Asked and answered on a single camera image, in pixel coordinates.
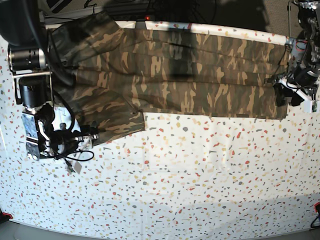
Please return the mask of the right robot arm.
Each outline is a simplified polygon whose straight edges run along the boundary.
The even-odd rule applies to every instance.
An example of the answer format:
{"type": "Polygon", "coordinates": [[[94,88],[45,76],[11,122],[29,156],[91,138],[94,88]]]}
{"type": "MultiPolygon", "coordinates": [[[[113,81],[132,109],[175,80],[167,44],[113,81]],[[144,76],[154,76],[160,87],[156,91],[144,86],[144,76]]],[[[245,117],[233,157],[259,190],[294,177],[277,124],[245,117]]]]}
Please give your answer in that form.
{"type": "Polygon", "coordinates": [[[23,106],[27,156],[90,161],[98,131],[77,127],[70,105],[53,89],[53,77],[66,87],[73,87],[75,80],[62,65],[52,32],[40,20],[37,1],[1,1],[0,35],[8,43],[15,101],[23,106]]]}

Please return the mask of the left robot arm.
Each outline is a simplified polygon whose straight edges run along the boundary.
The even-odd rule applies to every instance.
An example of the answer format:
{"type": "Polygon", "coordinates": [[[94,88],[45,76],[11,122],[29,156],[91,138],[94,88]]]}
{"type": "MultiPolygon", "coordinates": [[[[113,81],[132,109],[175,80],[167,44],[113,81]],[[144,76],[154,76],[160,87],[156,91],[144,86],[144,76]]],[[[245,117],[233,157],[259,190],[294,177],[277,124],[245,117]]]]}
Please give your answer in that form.
{"type": "Polygon", "coordinates": [[[276,105],[284,106],[290,100],[293,107],[303,104],[306,113],[320,111],[317,91],[320,80],[320,2],[318,0],[293,0],[298,7],[298,22],[303,29],[304,39],[296,39],[294,47],[304,43],[302,57],[287,73],[278,75],[274,90],[276,105]]]}

